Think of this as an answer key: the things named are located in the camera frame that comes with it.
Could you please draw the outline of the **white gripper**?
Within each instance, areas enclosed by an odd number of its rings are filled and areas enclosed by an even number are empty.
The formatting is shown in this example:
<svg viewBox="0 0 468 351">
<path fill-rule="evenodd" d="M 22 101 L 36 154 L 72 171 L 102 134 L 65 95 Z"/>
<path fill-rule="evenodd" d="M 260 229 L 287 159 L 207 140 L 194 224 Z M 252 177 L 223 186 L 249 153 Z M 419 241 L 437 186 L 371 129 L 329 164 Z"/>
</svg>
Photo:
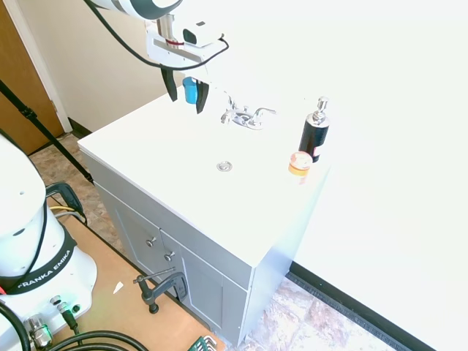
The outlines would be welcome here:
<svg viewBox="0 0 468 351">
<path fill-rule="evenodd" d="M 177 48 L 174 45 L 169 45 L 156 32 L 146 32 L 146 50 L 148 57 L 168 67 L 188 67 L 206 61 L 214 54 L 214 43 L 209 43 L 203 46 L 197 46 L 185 43 Z M 177 86 L 173 76 L 173 71 L 161 68 L 162 79 L 170 99 L 174 102 L 178 99 Z M 209 93 L 209 85 L 201 80 L 196 80 L 197 114 L 202 113 Z"/>
</svg>

